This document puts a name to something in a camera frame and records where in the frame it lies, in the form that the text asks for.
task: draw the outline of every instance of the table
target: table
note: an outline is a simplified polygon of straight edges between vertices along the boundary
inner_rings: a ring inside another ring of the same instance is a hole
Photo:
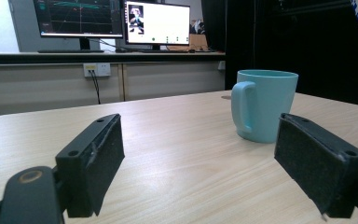
[[[55,155],[97,118],[119,113],[126,158],[101,214],[66,223],[325,223],[273,158],[237,136],[230,91],[0,116],[0,200],[7,180]],[[296,94],[292,114],[358,147],[358,105]],[[328,218],[328,223],[358,223]]]

